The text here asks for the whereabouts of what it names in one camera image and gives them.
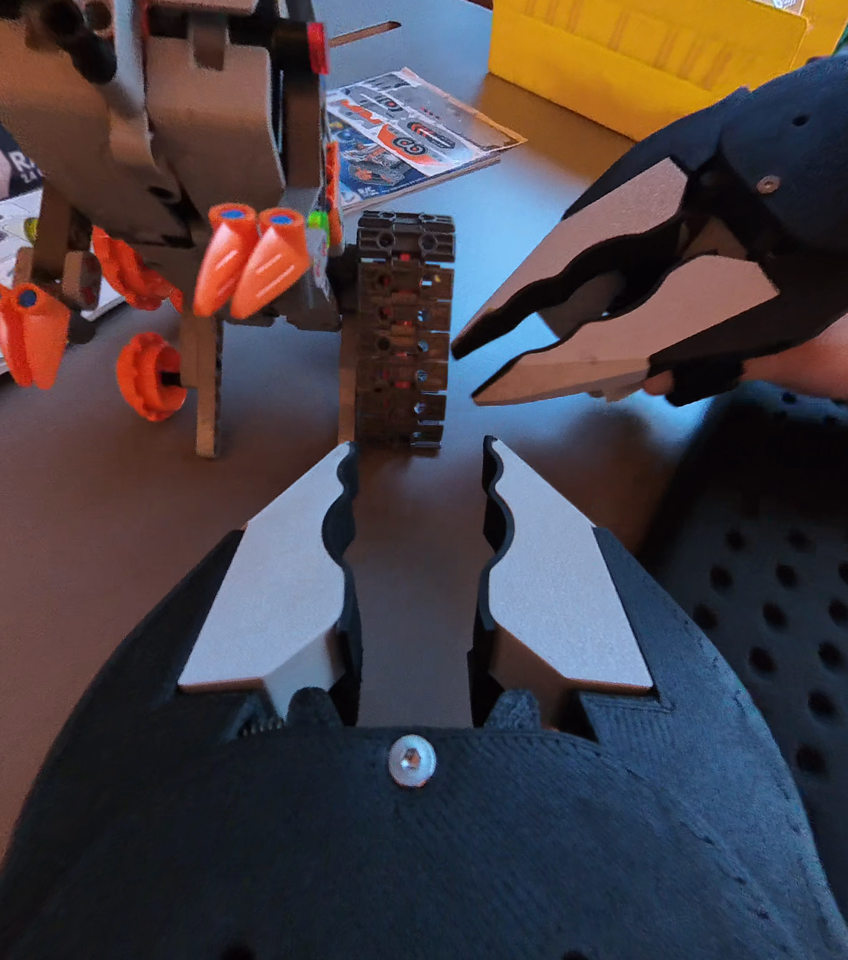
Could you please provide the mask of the black dotted panel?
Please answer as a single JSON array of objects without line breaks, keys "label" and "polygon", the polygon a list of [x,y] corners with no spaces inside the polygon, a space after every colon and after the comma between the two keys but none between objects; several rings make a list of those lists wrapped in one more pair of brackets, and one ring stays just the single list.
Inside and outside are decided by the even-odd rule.
[{"label": "black dotted panel", "polygon": [[848,407],[755,382],[719,397],[640,561],[764,715],[848,920]]}]

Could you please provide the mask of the dark grey toy track belt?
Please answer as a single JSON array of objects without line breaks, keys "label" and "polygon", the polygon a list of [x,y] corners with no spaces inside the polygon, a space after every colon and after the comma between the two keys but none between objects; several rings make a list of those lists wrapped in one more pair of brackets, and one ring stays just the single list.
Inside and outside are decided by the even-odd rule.
[{"label": "dark grey toy track belt", "polygon": [[451,217],[368,210],[336,262],[341,294],[337,438],[439,449],[454,292]]}]

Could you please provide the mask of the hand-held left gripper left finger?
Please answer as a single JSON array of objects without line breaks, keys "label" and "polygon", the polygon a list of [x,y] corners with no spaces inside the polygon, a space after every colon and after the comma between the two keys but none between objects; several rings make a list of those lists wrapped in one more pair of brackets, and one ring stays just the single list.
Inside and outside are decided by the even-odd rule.
[{"label": "hand-held left gripper left finger", "polygon": [[301,689],[358,719],[362,647],[354,578],[358,448],[344,442],[253,516],[178,680],[180,690],[262,690],[286,718]]}]

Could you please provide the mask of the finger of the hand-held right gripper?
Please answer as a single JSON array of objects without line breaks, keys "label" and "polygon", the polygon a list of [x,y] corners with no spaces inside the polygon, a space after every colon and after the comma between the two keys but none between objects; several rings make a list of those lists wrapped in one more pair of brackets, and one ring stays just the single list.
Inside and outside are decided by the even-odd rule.
[{"label": "finger of the hand-held right gripper", "polygon": [[490,295],[452,342],[461,359],[538,314],[558,338],[597,320],[620,293],[625,270],[652,231],[681,209],[688,176],[663,159],[561,220]]},{"label": "finger of the hand-held right gripper", "polygon": [[476,390],[481,406],[570,395],[620,400],[648,377],[650,358],[778,295],[760,266],[702,255],[670,271],[632,310],[588,322],[561,342],[528,351]]}]

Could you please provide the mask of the sticker sheet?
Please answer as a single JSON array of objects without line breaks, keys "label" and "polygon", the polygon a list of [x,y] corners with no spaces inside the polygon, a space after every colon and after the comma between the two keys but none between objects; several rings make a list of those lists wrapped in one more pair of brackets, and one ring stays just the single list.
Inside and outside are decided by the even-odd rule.
[{"label": "sticker sheet", "polygon": [[494,162],[526,142],[519,133],[459,102],[409,68],[331,90],[329,118],[427,178]]}]

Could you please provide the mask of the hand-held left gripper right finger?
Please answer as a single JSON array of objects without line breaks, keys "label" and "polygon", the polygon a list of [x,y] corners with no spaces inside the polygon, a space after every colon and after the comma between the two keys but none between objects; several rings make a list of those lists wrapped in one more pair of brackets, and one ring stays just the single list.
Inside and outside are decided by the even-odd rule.
[{"label": "hand-held left gripper right finger", "polygon": [[558,727],[577,693],[642,697],[654,683],[597,528],[499,438],[482,442],[481,570],[467,654],[473,724],[527,690]]}]

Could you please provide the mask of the yellow storage bin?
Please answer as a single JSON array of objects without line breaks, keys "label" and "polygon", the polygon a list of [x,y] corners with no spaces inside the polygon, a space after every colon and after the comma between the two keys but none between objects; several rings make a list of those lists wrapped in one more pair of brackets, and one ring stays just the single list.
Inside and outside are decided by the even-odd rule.
[{"label": "yellow storage bin", "polygon": [[831,54],[848,1],[495,1],[489,71],[639,140]]}]

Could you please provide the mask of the grey desk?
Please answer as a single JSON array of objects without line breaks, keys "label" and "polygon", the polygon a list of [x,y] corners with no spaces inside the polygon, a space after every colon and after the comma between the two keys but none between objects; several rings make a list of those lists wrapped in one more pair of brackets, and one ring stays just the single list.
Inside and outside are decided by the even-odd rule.
[{"label": "grey desk", "polygon": [[[469,2],[322,2],[332,35],[402,28],[331,53],[331,88],[410,67],[526,137],[501,161],[394,204],[454,217],[454,325],[473,315],[626,138],[487,76],[491,14]],[[0,379],[0,864],[47,751],[136,625],[228,532],[337,442],[338,338],[285,323],[227,326],[221,454],[194,453],[188,405],[150,424],[123,403],[114,366],[138,331],[170,336],[176,313],[126,308],[69,352],[52,390]],[[476,407],[470,392],[548,340],[531,318],[452,364],[436,453],[359,456],[357,536],[347,552],[362,625],[360,722],[463,727],[482,534],[482,439],[503,440],[637,553],[707,411],[638,393]]]}]

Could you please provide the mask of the grey orange block toy robot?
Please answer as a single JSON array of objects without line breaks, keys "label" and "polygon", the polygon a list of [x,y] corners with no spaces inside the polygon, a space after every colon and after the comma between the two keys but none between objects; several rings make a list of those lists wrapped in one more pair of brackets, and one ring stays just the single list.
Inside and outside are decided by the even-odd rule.
[{"label": "grey orange block toy robot", "polygon": [[54,384],[102,280],[171,303],[179,347],[136,336],[119,387],[150,422],[195,392],[196,450],[216,456],[223,322],[340,327],[328,70],[310,2],[0,2],[0,121],[44,178],[36,241],[0,284],[18,384]]}]

